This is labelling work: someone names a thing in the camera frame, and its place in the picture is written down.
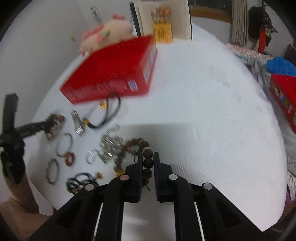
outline bracelet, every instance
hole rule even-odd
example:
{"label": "bracelet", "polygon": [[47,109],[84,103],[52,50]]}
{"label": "bracelet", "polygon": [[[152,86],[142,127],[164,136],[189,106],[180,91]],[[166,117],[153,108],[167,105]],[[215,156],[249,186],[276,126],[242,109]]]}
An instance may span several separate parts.
{"label": "bracelet", "polygon": [[74,161],[75,161],[75,155],[73,152],[68,152],[66,155],[65,155],[65,163],[67,166],[72,166],[74,164]]}
{"label": "bracelet", "polygon": [[[59,154],[59,152],[58,152],[58,148],[59,148],[60,142],[61,142],[61,140],[62,140],[62,138],[63,138],[64,136],[68,136],[68,137],[70,138],[70,139],[69,139],[70,144],[69,144],[68,149],[67,149],[63,154]],[[56,154],[57,154],[57,156],[58,156],[58,157],[65,157],[65,155],[66,155],[68,152],[71,151],[72,146],[73,146],[73,137],[72,137],[72,135],[71,135],[70,133],[64,133],[64,134],[59,138],[59,141],[57,142],[57,147],[56,147]]]}
{"label": "bracelet", "polygon": [[[117,105],[115,111],[114,111],[112,114],[109,114],[109,99],[110,99],[111,97],[113,97],[113,96],[114,96],[114,97],[117,97],[117,99],[118,99],[118,105]],[[104,108],[106,108],[105,116],[104,116],[103,120],[102,120],[99,124],[94,125],[94,124],[90,123],[90,122],[89,122],[89,119],[88,119],[89,114],[87,114],[86,117],[83,118],[83,122],[84,122],[89,128],[92,128],[92,129],[98,129],[98,128],[101,128],[103,125],[105,125],[106,123],[108,123],[109,121],[111,121],[111,120],[116,116],[116,114],[118,113],[118,111],[119,111],[119,109],[120,109],[120,106],[121,106],[121,98],[119,97],[118,94],[116,94],[116,93],[111,93],[111,94],[109,94],[109,95],[106,97],[106,102],[107,102],[107,106],[104,107]]]}
{"label": "bracelet", "polygon": [[[56,175],[54,181],[51,181],[50,177],[49,177],[49,174],[50,174],[50,169],[51,169],[53,163],[57,166],[57,175]],[[45,175],[45,177],[46,177],[47,182],[49,184],[51,184],[51,185],[54,185],[57,182],[57,180],[59,178],[59,163],[57,162],[56,159],[53,158],[53,159],[49,160],[49,162],[47,164],[47,167],[46,167],[46,175]]]}
{"label": "bracelet", "polygon": [[[81,181],[78,180],[78,177],[81,176],[86,176],[86,179]],[[66,182],[68,192],[74,195],[88,184],[93,184],[95,187],[99,186],[99,184],[96,182],[96,178],[87,172],[77,173],[74,177],[68,178]]]}
{"label": "bracelet", "polygon": [[96,158],[99,158],[99,155],[100,155],[100,152],[99,152],[99,150],[97,150],[97,149],[92,149],[92,150],[88,151],[88,153],[85,155],[86,162],[87,162],[88,164],[94,164]]}

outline red box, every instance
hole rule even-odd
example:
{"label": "red box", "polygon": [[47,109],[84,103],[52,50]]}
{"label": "red box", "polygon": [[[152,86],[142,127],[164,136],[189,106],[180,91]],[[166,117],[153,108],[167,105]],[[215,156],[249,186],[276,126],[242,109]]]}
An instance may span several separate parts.
{"label": "red box", "polygon": [[296,77],[272,74],[269,91],[278,102],[296,133]]}
{"label": "red box", "polygon": [[153,36],[135,38],[91,54],[63,84],[60,91],[72,103],[149,91],[157,49]]}

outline metal chain bracelet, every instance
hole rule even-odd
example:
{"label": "metal chain bracelet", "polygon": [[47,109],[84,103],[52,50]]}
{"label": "metal chain bracelet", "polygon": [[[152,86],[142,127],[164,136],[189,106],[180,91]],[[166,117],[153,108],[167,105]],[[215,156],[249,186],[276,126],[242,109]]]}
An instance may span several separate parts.
{"label": "metal chain bracelet", "polygon": [[[51,181],[50,177],[49,177],[52,164],[55,164],[57,166],[57,174],[56,174],[56,177],[55,177],[55,179],[53,181]],[[51,185],[54,185],[57,182],[57,180],[59,179],[59,163],[57,162],[56,159],[53,158],[53,159],[49,160],[49,162],[47,164],[47,167],[46,167],[46,175],[45,175],[45,177],[46,177],[47,182],[49,184],[51,184]]]}
{"label": "metal chain bracelet", "polygon": [[[68,136],[70,139],[69,139],[69,147],[68,147],[68,149],[63,153],[63,154],[59,154],[59,151],[58,151],[58,149],[59,149],[59,145],[60,145],[60,143],[61,143],[61,140],[62,140],[62,138],[64,137],[64,136]],[[59,138],[59,141],[57,142],[57,146],[56,146],[56,155],[58,156],[58,157],[61,157],[61,158],[63,158],[63,157],[65,157],[65,155],[68,153],[68,152],[70,152],[71,151],[71,149],[72,149],[72,146],[73,146],[73,137],[72,137],[72,135],[70,134],[70,133],[64,133],[60,138]]]}

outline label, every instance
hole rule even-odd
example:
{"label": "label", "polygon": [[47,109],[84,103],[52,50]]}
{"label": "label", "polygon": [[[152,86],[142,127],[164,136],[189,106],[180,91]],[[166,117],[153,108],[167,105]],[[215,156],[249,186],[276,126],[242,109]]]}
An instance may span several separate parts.
{"label": "label", "polygon": [[279,89],[278,89],[278,88],[275,88],[275,89],[274,89],[274,93],[275,93],[276,96],[278,97],[278,96],[279,96]]}
{"label": "label", "polygon": [[150,77],[150,74],[152,71],[152,66],[154,63],[155,54],[156,54],[156,45],[153,44],[153,46],[151,47],[150,54],[148,56],[146,65],[143,70],[143,75],[144,75],[146,84],[148,84],[148,80],[149,80],[149,77]]}
{"label": "label", "polygon": [[129,85],[131,91],[138,91],[139,90],[138,86],[134,80],[128,81],[128,85]]}
{"label": "label", "polygon": [[293,111],[294,111],[294,108],[293,106],[290,105],[288,108],[288,113],[291,114]]}

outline jewelry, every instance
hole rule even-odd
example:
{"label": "jewelry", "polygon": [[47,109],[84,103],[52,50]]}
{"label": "jewelry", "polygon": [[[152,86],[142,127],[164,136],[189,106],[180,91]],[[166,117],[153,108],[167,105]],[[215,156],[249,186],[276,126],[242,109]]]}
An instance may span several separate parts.
{"label": "jewelry", "polygon": [[82,136],[84,133],[84,127],[85,123],[80,119],[79,115],[75,110],[72,110],[70,112],[71,116],[73,117],[74,125],[75,125],[75,132],[79,135]]}
{"label": "jewelry", "polygon": [[108,162],[113,159],[118,153],[120,148],[123,146],[123,139],[119,136],[111,137],[111,133],[116,132],[120,129],[118,124],[115,124],[112,128],[108,129],[106,133],[101,137],[100,147],[101,152],[99,157],[102,162],[107,165]]}
{"label": "jewelry", "polygon": [[65,163],[67,166],[72,166],[74,164],[74,161],[75,161],[75,155],[73,152],[68,152],[66,155],[65,155]]}
{"label": "jewelry", "polygon": [[[139,146],[138,151],[132,151],[132,146],[135,145]],[[117,176],[124,174],[122,162],[126,151],[134,156],[134,163],[136,163],[136,156],[138,156],[140,152],[143,152],[143,157],[146,159],[143,161],[143,166],[145,169],[142,171],[142,187],[146,186],[148,190],[151,191],[147,185],[149,183],[149,179],[152,177],[152,171],[150,168],[153,167],[154,161],[151,159],[153,157],[153,151],[149,147],[149,142],[144,141],[142,138],[126,141],[126,144],[121,147],[121,153],[117,154],[118,159],[114,161],[114,171],[116,172]]]}
{"label": "jewelry", "polygon": [[[78,177],[80,176],[86,176],[87,178],[79,181]],[[95,187],[99,186],[99,184],[96,182],[96,178],[87,172],[77,173],[74,177],[68,178],[66,182],[67,190],[69,193],[72,194],[78,193],[83,187],[88,184],[93,184]]]}
{"label": "jewelry", "polygon": [[[115,111],[112,113],[112,114],[109,114],[109,99],[111,97],[117,97],[118,99],[118,105],[115,109]],[[121,106],[121,98],[119,97],[118,94],[116,93],[111,93],[109,94],[107,97],[106,97],[106,103],[104,102],[99,102],[99,105],[101,106],[102,110],[106,110],[106,113],[105,113],[105,116],[103,118],[103,120],[97,124],[96,126],[93,125],[92,123],[89,122],[89,119],[88,117],[93,113],[93,111],[97,108],[97,105],[93,106],[90,111],[86,114],[86,116],[83,118],[83,121],[84,123],[89,127],[89,128],[92,128],[92,129],[98,129],[98,128],[101,128],[103,125],[105,125],[106,123],[108,123],[110,120],[112,120],[116,114],[118,113],[119,109],[120,109],[120,106]]]}
{"label": "jewelry", "polygon": [[[57,175],[56,175],[54,181],[51,181],[49,176],[50,176],[50,170],[51,170],[51,167],[52,167],[53,163],[57,166]],[[45,175],[45,177],[46,177],[47,182],[49,184],[51,184],[51,185],[54,185],[57,182],[57,180],[59,178],[59,163],[57,162],[56,159],[53,158],[53,159],[49,160],[49,162],[47,164],[47,167],[46,167],[46,175]]]}
{"label": "jewelry", "polygon": [[98,158],[99,155],[100,155],[100,152],[97,149],[92,149],[92,150],[88,151],[88,153],[85,155],[86,162],[90,165],[94,164],[96,162],[96,158]]}
{"label": "jewelry", "polygon": [[96,179],[103,179],[103,175],[100,172],[96,172]]}
{"label": "jewelry", "polygon": [[46,138],[50,141],[61,128],[63,122],[65,121],[65,117],[63,115],[50,114],[46,120],[54,120],[55,124],[50,128],[49,131],[45,131]]}
{"label": "jewelry", "polygon": [[[58,149],[59,149],[59,145],[60,145],[60,142],[62,140],[62,138],[66,136],[66,137],[69,137],[69,146],[68,146],[68,149],[67,151],[65,151],[63,154],[59,154],[58,152]],[[70,133],[64,133],[60,138],[59,138],[59,141],[57,142],[57,147],[56,147],[56,154],[58,157],[65,157],[65,155],[72,149],[72,146],[73,146],[73,137]]]}

